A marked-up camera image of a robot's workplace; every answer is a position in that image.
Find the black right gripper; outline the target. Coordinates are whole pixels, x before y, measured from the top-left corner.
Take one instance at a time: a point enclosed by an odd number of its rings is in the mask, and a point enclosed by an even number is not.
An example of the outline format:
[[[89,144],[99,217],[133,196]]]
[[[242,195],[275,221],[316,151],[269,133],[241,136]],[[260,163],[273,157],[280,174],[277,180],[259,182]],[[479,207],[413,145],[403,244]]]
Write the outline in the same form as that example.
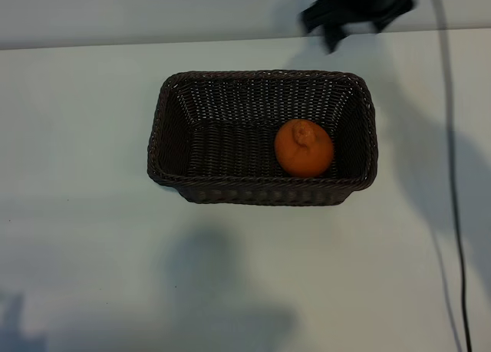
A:
[[[316,0],[300,14],[306,32],[320,27],[328,53],[348,36],[344,27],[370,22],[381,31],[414,7],[413,0]]]

